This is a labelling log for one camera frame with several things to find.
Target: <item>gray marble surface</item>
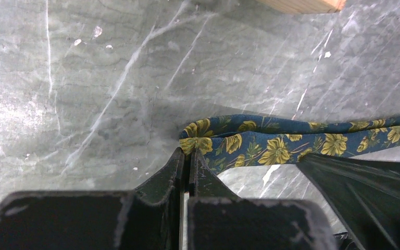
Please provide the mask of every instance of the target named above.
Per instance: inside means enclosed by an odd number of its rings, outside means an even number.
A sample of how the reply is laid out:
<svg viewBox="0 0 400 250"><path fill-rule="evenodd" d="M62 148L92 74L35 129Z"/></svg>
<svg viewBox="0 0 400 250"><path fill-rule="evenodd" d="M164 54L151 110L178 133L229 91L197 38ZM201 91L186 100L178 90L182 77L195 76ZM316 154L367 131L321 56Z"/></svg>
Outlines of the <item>gray marble surface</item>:
<svg viewBox="0 0 400 250"><path fill-rule="evenodd" d="M400 115L400 0L285 15L254 0L0 0L0 200L132 189L193 120ZM400 160L400 148L362 158ZM228 170L243 197L319 192L294 166Z"/></svg>

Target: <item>wooden object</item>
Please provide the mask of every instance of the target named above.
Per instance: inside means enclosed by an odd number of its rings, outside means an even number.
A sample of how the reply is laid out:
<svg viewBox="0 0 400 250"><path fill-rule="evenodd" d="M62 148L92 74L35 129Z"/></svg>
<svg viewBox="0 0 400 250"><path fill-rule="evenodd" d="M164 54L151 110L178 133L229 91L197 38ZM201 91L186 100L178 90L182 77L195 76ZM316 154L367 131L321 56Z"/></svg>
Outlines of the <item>wooden object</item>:
<svg viewBox="0 0 400 250"><path fill-rule="evenodd" d="M347 0L258 0L288 14L335 13L343 9Z"/></svg>

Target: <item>folded fabric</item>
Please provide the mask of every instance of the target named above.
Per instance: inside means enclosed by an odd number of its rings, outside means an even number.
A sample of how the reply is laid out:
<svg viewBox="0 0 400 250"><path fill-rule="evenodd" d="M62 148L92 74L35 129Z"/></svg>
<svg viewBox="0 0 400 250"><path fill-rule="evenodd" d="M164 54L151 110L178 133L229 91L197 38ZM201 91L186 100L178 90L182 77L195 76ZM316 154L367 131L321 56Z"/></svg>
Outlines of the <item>folded fabric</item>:
<svg viewBox="0 0 400 250"><path fill-rule="evenodd" d="M294 164L308 153L352 157L400 146L400 117L317 123L230 115L191 123L180 134L186 155L199 149L209 168Z"/></svg>

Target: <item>floral fabric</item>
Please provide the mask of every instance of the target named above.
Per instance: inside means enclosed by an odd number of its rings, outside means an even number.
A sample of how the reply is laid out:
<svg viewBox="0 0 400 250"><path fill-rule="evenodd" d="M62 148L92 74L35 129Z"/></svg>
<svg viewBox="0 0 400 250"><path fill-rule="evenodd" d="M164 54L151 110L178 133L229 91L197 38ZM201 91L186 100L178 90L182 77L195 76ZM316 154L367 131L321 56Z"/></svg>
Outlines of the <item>floral fabric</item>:
<svg viewBox="0 0 400 250"><path fill-rule="evenodd" d="M309 153L352 157L400 146L400 117L317 123L251 115L191 123L180 134L185 154L198 148L209 168L294 164Z"/></svg>

